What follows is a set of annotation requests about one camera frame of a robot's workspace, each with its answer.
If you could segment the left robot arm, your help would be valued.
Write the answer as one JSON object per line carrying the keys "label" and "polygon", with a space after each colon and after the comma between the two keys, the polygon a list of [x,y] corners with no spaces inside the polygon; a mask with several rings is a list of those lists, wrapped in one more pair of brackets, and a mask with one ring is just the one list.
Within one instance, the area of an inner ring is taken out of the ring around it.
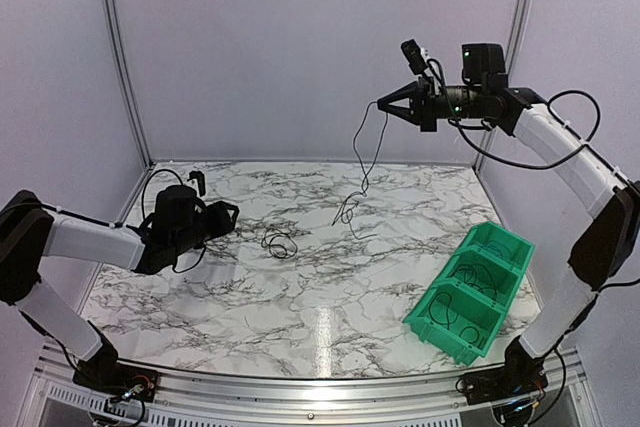
{"label": "left robot arm", "polygon": [[230,234],[237,206],[201,199],[204,189],[184,184],[161,190],[155,209],[138,226],[107,223],[42,203],[19,191],[1,211],[1,300],[41,335],[76,356],[75,380],[116,392],[135,373],[119,362],[113,344],[84,320],[39,272],[45,257],[85,260],[155,275],[179,258]]}

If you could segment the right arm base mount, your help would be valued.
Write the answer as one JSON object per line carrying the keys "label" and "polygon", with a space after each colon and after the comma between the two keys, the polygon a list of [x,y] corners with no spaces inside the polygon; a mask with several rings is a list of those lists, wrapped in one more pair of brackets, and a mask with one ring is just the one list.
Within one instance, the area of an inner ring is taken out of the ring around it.
{"label": "right arm base mount", "polygon": [[517,337],[505,349],[502,366],[465,373],[455,388],[468,405],[539,392],[548,386],[543,363],[544,358],[531,357]]}

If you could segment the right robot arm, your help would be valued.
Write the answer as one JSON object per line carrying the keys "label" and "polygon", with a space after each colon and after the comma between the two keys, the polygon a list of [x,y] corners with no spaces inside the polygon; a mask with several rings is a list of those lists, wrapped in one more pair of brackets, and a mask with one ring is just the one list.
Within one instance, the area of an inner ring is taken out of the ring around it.
{"label": "right robot arm", "polygon": [[423,132],[434,132],[441,120],[458,126],[466,119],[498,128],[541,158],[540,164],[503,159],[477,144],[481,156],[528,171],[553,170],[578,197],[592,219],[576,241],[552,300],[504,352],[505,364],[495,385],[515,395],[529,384],[544,359],[586,319],[599,295],[618,287],[614,276],[633,252],[639,232],[639,184],[608,162],[562,120],[552,103],[525,87],[512,87],[498,44],[465,44],[461,48],[462,82],[449,85],[442,66],[410,39],[401,51],[415,81],[380,98],[379,110]]}

